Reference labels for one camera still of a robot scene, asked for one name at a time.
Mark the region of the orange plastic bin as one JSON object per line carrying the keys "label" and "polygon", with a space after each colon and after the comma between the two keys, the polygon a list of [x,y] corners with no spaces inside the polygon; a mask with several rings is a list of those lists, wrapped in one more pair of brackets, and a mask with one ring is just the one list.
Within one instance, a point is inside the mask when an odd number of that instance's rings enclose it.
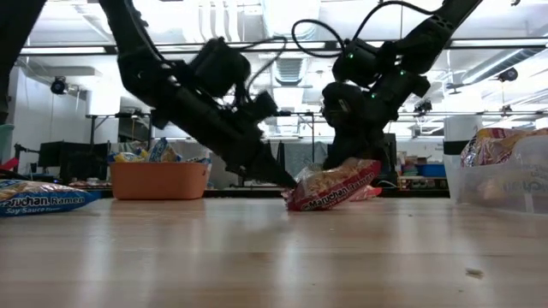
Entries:
{"label": "orange plastic bin", "polygon": [[112,163],[112,193],[119,200],[202,198],[209,171],[204,163]]}

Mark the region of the teal plastic bin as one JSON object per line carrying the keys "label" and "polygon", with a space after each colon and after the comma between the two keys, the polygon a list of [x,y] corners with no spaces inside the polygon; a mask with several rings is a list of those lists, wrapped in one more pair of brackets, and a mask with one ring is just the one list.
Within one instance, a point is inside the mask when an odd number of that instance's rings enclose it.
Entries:
{"label": "teal plastic bin", "polygon": [[15,129],[13,124],[0,125],[0,165],[7,162],[11,155],[11,140]]}

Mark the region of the clear plastic bin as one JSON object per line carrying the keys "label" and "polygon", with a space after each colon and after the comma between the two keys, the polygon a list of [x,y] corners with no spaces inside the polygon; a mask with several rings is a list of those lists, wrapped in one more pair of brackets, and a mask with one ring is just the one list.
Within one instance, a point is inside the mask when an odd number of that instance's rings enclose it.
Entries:
{"label": "clear plastic bin", "polygon": [[548,215],[548,135],[517,141],[503,163],[456,173],[460,204]]}

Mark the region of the white pillar with black band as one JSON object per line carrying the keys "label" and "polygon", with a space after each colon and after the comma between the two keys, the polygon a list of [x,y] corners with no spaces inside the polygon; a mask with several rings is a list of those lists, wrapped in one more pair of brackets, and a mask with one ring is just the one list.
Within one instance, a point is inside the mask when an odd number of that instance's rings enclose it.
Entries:
{"label": "white pillar with black band", "polygon": [[450,189],[456,189],[459,184],[462,150],[482,127],[479,115],[456,115],[444,119],[443,161]]}

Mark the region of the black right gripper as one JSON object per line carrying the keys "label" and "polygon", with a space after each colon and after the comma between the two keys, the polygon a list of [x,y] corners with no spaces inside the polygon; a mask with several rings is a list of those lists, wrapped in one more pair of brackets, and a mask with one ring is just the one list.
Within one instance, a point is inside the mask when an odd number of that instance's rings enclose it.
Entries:
{"label": "black right gripper", "polygon": [[343,82],[332,82],[322,91],[323,117],[335,129],[323,169],[334,169],[348,158],[375,160],[384,167],[388,155],[382,147],[369,147],[383,138],[384,127],[398,119],[398,110],[409,96],[422,97],[431,87],[424,75],[407,70],[383,74],[369,90]]}

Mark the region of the dark hanging cloth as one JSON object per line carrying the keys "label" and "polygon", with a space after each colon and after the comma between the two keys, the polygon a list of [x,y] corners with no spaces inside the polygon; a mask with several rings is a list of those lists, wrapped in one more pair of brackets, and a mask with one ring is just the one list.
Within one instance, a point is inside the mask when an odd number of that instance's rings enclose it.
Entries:
{"label": "dark hanging cloth", "polygon": [[322,142],[279,142],[277,160],[292,176],[306,166],[322,163],[327,157],[327,144]]}

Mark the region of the black beam with light strips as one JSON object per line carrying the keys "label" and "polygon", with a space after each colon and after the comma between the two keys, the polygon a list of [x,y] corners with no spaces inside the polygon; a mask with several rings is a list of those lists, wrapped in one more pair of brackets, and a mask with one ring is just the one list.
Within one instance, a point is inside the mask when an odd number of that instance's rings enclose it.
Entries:
{"label": "black beam with light strips", "polygon": [[[336,41],[307,41],[301,46],[319,52],[337,51],[339,43]],[[157,49],[163,54],[192,54],[197,53],[202,44],[159,44]],[[548,48],[548,38],[482,38],[482,39],[452,39],[447,50],[475,50],[475,49],[528,49]],[[23,47],[21,56],[102,56],[115,55],[117,48],[108,45],[67,45],[67,46],[28,46]]]}

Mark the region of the black computer monitor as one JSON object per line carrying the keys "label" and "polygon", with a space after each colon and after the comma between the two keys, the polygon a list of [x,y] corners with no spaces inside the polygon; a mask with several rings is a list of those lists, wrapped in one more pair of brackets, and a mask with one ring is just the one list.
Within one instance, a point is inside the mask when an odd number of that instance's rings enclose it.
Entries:
{"label": "black computer monitor", "polygon": [[396,135],[394,133],[384,134],[384,150],[386,160],[383,162],[382,174],[392,176],[396,174]]}

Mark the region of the slim silver ventilation duct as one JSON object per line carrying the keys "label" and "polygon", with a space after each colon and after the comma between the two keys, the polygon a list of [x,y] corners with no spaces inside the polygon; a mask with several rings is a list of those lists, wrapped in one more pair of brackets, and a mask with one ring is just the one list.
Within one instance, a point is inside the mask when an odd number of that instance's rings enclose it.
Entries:
{"label": "slim silver ventilation duct", "polygon": [[471,68],[461,77],[460,83],[472,85],[498,75],[516,64],[543,52],[545,48],[525,48],[518,50],[503,50],[488,60]]}

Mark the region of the blue storage crate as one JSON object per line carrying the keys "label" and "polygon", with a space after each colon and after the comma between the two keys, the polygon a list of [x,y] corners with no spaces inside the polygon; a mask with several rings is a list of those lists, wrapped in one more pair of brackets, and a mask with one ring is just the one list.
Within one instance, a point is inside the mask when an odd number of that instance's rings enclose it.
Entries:
{"label": "blue storage crate", "polygon": [[445,167],[441,163],[418,164],[416,168],[420,176],[440,178],[446,176]]}

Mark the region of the stacked coloured containers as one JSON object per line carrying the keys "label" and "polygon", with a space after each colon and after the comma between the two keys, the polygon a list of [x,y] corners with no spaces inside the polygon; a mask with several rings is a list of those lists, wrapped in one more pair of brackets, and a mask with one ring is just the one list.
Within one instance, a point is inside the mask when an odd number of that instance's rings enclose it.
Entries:
{"label": "stacked coloured containers", "polygon": [[417,168],[418,158],[417,156],[405,156],[402,164],[403,176],[417,176],[419,174]]}

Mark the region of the ribbed silver ventilation duct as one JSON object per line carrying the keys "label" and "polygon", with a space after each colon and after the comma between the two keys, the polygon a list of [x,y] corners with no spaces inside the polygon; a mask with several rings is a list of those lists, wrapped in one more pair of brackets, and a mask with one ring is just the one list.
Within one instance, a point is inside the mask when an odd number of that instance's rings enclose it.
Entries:
{"label": "ribbed silver ventilation duct", "polygon": [[[291,41],[292,26],[302,19],[319,18],[320,0],[260,0],[266,35],[284,36]],[[305,58],[280,57],[273,65],[275,80],[282,86],[296,86],[304,78]]]}

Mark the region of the dark desk monitors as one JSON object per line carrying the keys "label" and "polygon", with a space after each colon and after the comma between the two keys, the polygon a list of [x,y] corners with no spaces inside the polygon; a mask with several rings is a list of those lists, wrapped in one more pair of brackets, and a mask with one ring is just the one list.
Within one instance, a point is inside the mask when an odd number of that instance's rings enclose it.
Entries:
{"label": "dark desk monitors", "polygon": [[38,166],[58,167],[59,178],[64,183],[88,178],[105,180],[108,171],[107,157],[110,144],[83,144],[66,141],[42,143],[39,147]]}

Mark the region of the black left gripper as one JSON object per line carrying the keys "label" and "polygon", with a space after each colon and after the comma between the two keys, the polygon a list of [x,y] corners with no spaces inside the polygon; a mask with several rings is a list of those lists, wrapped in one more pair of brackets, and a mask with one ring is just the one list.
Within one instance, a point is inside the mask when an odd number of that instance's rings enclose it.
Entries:
{"label": "black left gripper", "polygon": [[172,123],[220,156],[230,167],[240,168],[247,180],[294,188],[295,179],[271,153],[268,144],[243,133],[215,103],[209,104],[195,92],[179,89],[158,100],[152,111],[153,125]]}

